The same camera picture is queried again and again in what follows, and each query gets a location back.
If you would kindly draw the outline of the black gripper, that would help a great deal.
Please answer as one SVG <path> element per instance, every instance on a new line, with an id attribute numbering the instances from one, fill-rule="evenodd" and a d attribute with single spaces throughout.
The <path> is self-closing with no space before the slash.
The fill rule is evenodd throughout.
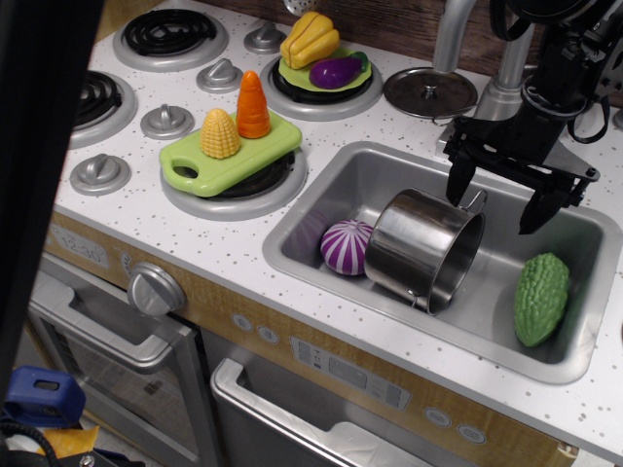
<path id="1" fill-rule="evenodd" d="M 590 103 L 578 97 L 551 102 L 535 86 L 522 88 L 517 114 L 503 121 L 461 117 L 444 152 L 452 167 L 446 197 L 458 206 L 477 168 L 533 190 L 520 219 L 519 234 L 534 234 L 565 205 L 577 205 L 600 172 L 559 141 Z"/>

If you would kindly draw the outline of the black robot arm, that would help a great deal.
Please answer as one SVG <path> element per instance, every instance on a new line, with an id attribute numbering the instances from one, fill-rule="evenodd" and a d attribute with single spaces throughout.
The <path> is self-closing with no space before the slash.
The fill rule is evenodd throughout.
<path id="1" fill-rule="evenodd" d="M 520 104 L 502 120 L 458 117 L 444 148 L 452 164 L 446 197 L 458 204 L 477 168 L 532 189 L 520 219 L 533 234 L 560 209 L 578 205 L 599 171 L 559 141 L 593 105 L 610 114 L 622 89 L 622 4 L 619 1 L 493 1 L 493 33 L 523 51 L 530 29 L 545 27 L 538 64 L 519 77 Z"/>

